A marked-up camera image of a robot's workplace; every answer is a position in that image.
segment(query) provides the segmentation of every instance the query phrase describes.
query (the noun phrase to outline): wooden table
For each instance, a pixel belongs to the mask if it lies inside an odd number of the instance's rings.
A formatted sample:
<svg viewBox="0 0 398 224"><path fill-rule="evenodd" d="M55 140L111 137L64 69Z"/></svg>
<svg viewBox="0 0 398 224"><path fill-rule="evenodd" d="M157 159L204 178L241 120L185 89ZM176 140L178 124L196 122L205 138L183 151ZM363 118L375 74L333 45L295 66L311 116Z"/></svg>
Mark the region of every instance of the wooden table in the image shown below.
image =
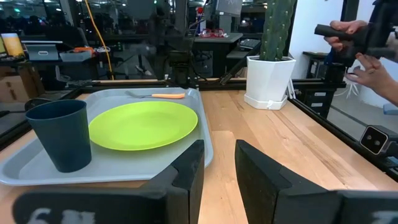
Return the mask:
<svg viewBox="0 0 398 224"><path fill-rule="evenodd" d="M327 189L398 190L383 174L291 103L280 111L255 110L243 91L201 93L214 158L205 170L199 223L247 223L236 181L234 145L243 139L296 173ZM31 131L0 152L0 160L35 136ZM82 187L138 187L144 181L80 184ZM1 223L13 223L14 199L33 187L0 185Z"/></svg>

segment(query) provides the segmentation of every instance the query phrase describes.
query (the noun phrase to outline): cactus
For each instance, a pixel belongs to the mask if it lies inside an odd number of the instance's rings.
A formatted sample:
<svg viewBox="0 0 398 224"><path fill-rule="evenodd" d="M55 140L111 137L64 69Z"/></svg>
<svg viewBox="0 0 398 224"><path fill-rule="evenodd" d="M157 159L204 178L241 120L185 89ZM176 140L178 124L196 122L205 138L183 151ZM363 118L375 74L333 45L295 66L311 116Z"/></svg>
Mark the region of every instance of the cactus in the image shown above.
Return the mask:
<svg viewBox="0 0 398 224"><path fill-rule="evenodd" d="M282 60L295 2L296 0L267 1L260 60Z"/></svg>

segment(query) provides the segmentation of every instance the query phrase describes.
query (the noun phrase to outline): green plate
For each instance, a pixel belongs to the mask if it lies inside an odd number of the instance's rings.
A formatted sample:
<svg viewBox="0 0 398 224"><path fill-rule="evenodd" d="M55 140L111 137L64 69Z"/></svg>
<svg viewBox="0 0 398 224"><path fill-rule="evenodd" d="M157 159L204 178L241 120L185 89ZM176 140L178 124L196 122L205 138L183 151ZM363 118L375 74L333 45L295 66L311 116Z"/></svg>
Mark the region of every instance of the green plate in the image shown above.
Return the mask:
<svg viewBox="0 0 398 224"><path fill-rule="evenodd" d="M88 126L90 139L108 149L138 151L171 144L195 129L197 114L172 102L147 101L101 113Z"/></svg>

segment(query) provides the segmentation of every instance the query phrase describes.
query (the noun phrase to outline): potted plant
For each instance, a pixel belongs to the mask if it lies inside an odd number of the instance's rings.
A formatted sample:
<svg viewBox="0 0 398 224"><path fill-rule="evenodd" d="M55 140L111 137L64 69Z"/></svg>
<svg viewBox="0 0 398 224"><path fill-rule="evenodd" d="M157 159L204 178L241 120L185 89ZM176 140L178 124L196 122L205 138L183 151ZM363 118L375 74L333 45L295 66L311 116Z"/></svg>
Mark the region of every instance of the potted plant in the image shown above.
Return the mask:
<svg viewBox="0 0 398 224"><path fill-rule="evenodd" d="M260 55L248 57L248 77L244 100L257 109L279 110L295 60L283 57L296 0L267 1L266 21Z"/></svg>

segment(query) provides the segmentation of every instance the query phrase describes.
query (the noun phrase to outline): gray tray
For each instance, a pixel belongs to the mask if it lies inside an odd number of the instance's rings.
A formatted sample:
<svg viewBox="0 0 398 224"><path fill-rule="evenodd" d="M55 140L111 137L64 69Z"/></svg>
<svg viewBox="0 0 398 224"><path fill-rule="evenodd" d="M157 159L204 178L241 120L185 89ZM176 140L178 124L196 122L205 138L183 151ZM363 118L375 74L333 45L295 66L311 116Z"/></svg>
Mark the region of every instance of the gray tray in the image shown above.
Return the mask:
<svg viewBox="0 0 398 224"><path fill-rule="evenodd" d="M127 96L126 90L103 90L87 97L85 101L87 102L88 122L104 111L127 103L171 101L195 110L198 115L198 125L187 137L168 146L147 151L115 151L91 143L92 161L83 169L72 173L57 171L43 145L36 138L0 164L0 182L7 185L42 185L147 180L166 168L197 139L205 140L205 165L209 165L213 159L213 147L199 91L181 88L129 89L137 95L183 93L185 91L184 99L170 100L137 99Z"/></svg>

